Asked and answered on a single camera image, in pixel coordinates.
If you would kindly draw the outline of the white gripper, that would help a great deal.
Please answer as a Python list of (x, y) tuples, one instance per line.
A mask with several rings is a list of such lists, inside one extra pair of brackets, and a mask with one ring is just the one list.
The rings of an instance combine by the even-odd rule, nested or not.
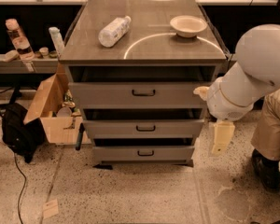
[(193, 91), (206, 101), (209, 113), (219, 119), (209, 123), (209, 154), (213, 157), (220, 156), (227, 150), (235, 130), (233, 121), (241, 119), (253, 108), (253, 105), (238, 106), (230, 102), (220, 88), (221, 81), (222, 78), (219, 77), (209, 88), (200, 86)]

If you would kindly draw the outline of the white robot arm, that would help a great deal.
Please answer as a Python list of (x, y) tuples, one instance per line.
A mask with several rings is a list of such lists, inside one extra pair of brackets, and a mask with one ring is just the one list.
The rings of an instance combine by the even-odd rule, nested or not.
[(247, 31), (235, 55), (236, 63), (224, 76), (194, 90), (217, 119), (211, 146), (216, 156), (231, 142), (234, 122), (251, 111), (258, 99), (280, 89), (280, 25), (262, 24)]

